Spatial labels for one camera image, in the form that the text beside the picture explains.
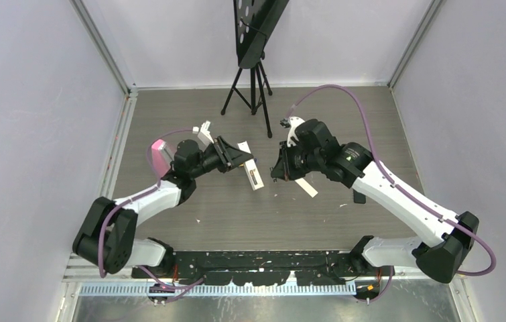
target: gray wood-grain surface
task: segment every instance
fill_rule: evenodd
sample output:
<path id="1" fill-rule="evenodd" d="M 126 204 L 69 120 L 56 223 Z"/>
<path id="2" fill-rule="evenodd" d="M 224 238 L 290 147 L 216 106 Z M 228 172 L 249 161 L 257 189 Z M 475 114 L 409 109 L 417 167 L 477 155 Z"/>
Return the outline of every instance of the gray wood-grain surface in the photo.
<path id="1" fill-rule="evenodd" d="M 310 198 L 293 182 L 273 182 L 269 168 L 278 156 L 278 142 L 287 130 L 279 125 L 288 107 L 309 91 L 276 88 L 267 96 L 274 137 L 267 138 L 262 109 L 252 116 L 233 95 L 227 114 L 219 114 L 227 89 L 141 91 L 119 170 L 114 197 L 149 187 L 154 176 L 145 149 L 161 134 L 181 127 L 212 122 L 213 136 L 230 144 L 247 140 L 258 159 L 265 187 L 252 191 L 244 170 L 211 172 L 197 179 L 197 189 L 183 205 L 152 217 L 137 230 L 140 238 L 154 237 L 178 250 L 327 250 L 351 249 L 363 235 L 408 237 L 413 232 L 398 218 L 368 199 L 353 203 L 352 192 L 322 174 L 306 180 L 319 192 Z M 413 160 L 395 104 L 387 87 L 355 87 L 371 124 L 378 153 L 398 177 L 420 190 Z M 249 98 L 249 91 L 242 90 Z M 353 100 L 343 92 L 326 89 L 306 99 L 296 116 L 324 121 L 340 143 L 369 147 L 361 117 Z M 191 133 L 167 138 L 175 147 Z"/>

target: robotic arm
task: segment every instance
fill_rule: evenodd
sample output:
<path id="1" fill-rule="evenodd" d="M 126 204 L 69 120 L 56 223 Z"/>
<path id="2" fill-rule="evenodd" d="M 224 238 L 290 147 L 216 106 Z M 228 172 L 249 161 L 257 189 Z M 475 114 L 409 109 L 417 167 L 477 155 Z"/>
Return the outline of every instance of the robotic arm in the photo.
<path id="1" fill-rule="evenodd" d="M 129 197 L 114 201 L 97 198 L 80 228 L 74 242 L 73 252 L 98 264 L 99 234 L 105 218 L 109 213 L 122 205 L 112 216 L 103 243 L 103 269 L 111 274 L 117 273 L 125 266 L 146 265 L 160 269 L 170 267 L 173 249 L 155 239 L 135 239 L 136 227 L 150 217 L 181 205 L 188 200 L 196 189 L 195 179 L 217 169 L 221 173 L 228 172 L 248 160 L 253 155 L 234 148 L 221 136 L 213 139 L 208 131 L 209 122 L 204 123 L 198 137 L 207 147 L 200 150 L 194 140 L 185 140 L 178 144 L 173 157 L 171 153 L 163 153 L 164 160 L 171 168 L 160 180 L 149 188 Z"/>
<path id="2" fill-rule="evenodd" d="M 449 283 L 470 252 L 472 239 L 444 220 L 453 221 L 476 233 L 479 220 L 470 212 L 458 215 L 445 209 L 397 178 L 382 163 L 396 185 L 442 215 L 438 220 L 411 201 L 380 171 L 373 155 L 361 145 L 339 144 L 326 125 L 317 119 L 304 121 L 290 117 L 281 123 L 288 127 L 288 139 L 280 142 L 279 157 L 271 177 L 285 181 L 304 178 L 318 171 L 328 179 L 371 197 L 385 207 L 417 236 L 381 239 L 364 236 L 352 249 L 350 260 L 359 272 L 371 267 L 417 267 L 438 282 Z"/>

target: white wall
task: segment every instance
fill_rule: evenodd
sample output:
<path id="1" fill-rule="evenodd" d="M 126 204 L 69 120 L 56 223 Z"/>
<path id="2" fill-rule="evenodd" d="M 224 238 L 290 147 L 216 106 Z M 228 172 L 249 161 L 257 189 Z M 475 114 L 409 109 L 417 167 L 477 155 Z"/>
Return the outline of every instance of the white wall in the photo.
<path id="1" fill-rule="evenodd" d="M 230 85 L 230 0 L 84 0 L 139 87 Z M 269 81 L 386 83 L 430 0 L 290 0 L 266 48 Z"/>
<path id="2" fill-rule="evenodd" d="M 425 191 L 481 220 L 497 268 L 471 284 L 483 321 L 506 321 L 506 1 L 447 1 L 395 87 Z M 480 246 L 465 268 L 489 260 Z"/>
<path id="3" fill-rule="evenodd" d="M 54 318 L 122 103 L 68 0 L 0 1 L 0 321 Z"/>

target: music stand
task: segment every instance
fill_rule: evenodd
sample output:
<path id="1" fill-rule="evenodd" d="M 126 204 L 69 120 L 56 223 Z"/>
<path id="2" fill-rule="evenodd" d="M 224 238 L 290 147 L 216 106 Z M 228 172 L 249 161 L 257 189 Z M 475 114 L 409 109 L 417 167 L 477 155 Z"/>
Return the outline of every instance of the music stand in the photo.
<path id="1" fill-rule="evenodd" d="M 237 45 L 239 70 L 237 71 L 233 85 L 231 85 L 231 90 L 221 110 L 221 115 L 225 115 L 227 105 L 231 100 L 233 92 L 237 92 L 238 96 L 250 108 L 252 115 L 257 114 L 257 110 L 263 105 L 265 122 L 267 124 L 267 135 L 269 138 L 272 138 L 272 131 L 263 88 L 265 85 L 267 86 L 269 95 L 272 95 L 272 91 L 261 59 L 265 59 L 265 46 L 287 4 L 288 0 L 233 1 L 235 12 L 235 43 Z M 236 88 L 243 69 L 251 70 L 251 102 L 248 102 L 243 94 Z M 256 102 L 255 90 L 257 81 L 259 83 L 259 94 L 261 96 L 258 102 Z"/>

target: black tripod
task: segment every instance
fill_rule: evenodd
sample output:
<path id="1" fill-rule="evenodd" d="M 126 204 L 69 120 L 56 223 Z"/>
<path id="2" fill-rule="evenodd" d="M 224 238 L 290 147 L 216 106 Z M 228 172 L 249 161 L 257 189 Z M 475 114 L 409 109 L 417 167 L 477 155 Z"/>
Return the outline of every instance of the black tripod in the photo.
<path id="1" fill-rule="evenodd" d="M 270 89 L 269 81 L 267 80 L 267 75 L 265 74 L 265 69 L 263 68 L 263 63 L 259 60 L 259 62 L 251 68 L 251 102 L 248 102 L 247 99 L 239 92 L 239 90 L 236 88 L 237 82 L 239 81 L 239 77 L 241 76 L 241 72 L 243 71 L 242 68 L 239 68 L 239 71 L 237 72 L 237 75 L 235 77 L 235 80 L 233 81 L 233 85 L 231 86 L 231 90 L 229 91 L 229 95 L 227 96 L 227 100 L 225 101 L 225 105 L 223 106 L 223 109 L 221 110 L 221 115 L 225 115 L 225 110 L 227 110 L 227 105 L 229 104 L 229 101 L 231 100 L 231 95 L 233 95 L 233 91 L 237 92 L 239 97 L 247 104 L 247 106 L 251 110 L 251 114 L 255 115 L 257 114 L 257 110 L 263 105 L 263 111 L 265 112 L 265 121 L 267 124 L 267 135 L 269 138 L 272 138 L 272 131 L 270 129 L 270 120 L 269 120 L 269 112 L 267 110 L 267 103 L 265 100 L 265 91 L 263 90 L 263 87 L 267 85 L 267 90 L 269 93 L 269 96 L 272 96 L 272 91 Z M 258 103 L 255 102 L 256 100 L 256 81 L 255 81 L 255 75 L 256 79 L 259 82 L 259 92 L 261 92 L 261 99 Z"/>

